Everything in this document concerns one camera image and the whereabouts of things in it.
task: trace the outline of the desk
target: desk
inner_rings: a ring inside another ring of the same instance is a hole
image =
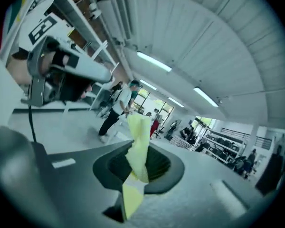
[[[184,139],[180,138],[179,136],[174,136],[171,141],[170,144],[173,144],[175,146],[184,148],[184,149],[190,149],[192,148],[192,145],[189,144],[187,141],[185,141]]]
[[[217,160],[161,142],[157,147],[173,153],[183,161],[183,178],[165,194],[145,195],[142,204],[127,222],[115,222],[103,215],[103,211],[116,202],[119,192],[104,188],[92,169],[99,157],[123,148],[130,142],[49,156],[45,150],[43,156],[36,154],[41,180],[59,216],[67,224],[66,228],[224,227],[232,218],[210,186],[218,180],[224,180],[232,193],[247,207],[253,207],[262,200],[262,195],[248,181]],[[46,162],[53,169],[52,162],[70,158],[76,164],[52,171],[42,165]]]

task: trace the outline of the office chair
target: office chair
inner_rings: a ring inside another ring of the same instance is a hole
[[[157,130],[155,131],[156,138],[159,137],[159,139],[161,139],[161,137],[160,137],[159,134],[160,134],[160,133],[163,133],[163,129],[164,129],[164,127],[162,127],[162,128],[159,129],[159,130],[157,129]]]

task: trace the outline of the fluorescent light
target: fluorescent light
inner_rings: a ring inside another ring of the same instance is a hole
[[[179,105],[180,107],[184,107],[181,103],[177,102],[176,100],[169,97],[169,100],[173,101],[175,104]]]
[[[201,97],[203,97],[205,100],[207,100],[211,105],[214,107],[218,107],[218,104],[216,104],[204,91],[202,91],[199,87],[195,87],[194,91],[198,93]]]
[[[155,88],[153,85],[150,85],[149,83],[147,83],[146,81],[144,81],[144,80],[142,80],[142,79],[141,79],[141,82],[142,82],[143,84],[149,86],[151,89],[157,90],[157,88]]]
[[[150,62],[150,63],[153,63],[154,65],[156,65],[156,66],[162,68],[163,70],[166,70],[167,72],[170,72],[170,71],[172,70],[171,67],[169,67],[169,66],[165,65],[164,63],[162,63],[162,62],[160,62],[160,61],[154,59],[153,57],[150,57],[150,56],[148,56],[148,55],[146,55],[146,54],[144,54],[144,53],[141,53],[141,52],[139,52],[139,51],[138,51],[136,54],[137,54],[137,56],[139,56],[140,58],[145,59],[145,60],[147,60],[147,61]]]

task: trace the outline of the woman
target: woman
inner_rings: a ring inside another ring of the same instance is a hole
[[[154,122],[153,122],[151,130],[150,130],[150,137],[152,137],[153,133],[155,132],[156,129],[158,129],[158,127],[162,121],[162,115],[159,114],[159,110],[155,108],[154,112],[156,113],[156,115],[153,118]]]

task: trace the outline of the yellow towel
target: yellow towel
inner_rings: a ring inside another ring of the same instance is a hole
[[[134,142],[126,154],[132,172],[123,184],[125,218],[137,210],[143,200],[144,186],[148,184],[146,160],[150,141],[150,117],[135,114],[128,116],[128,123]]]

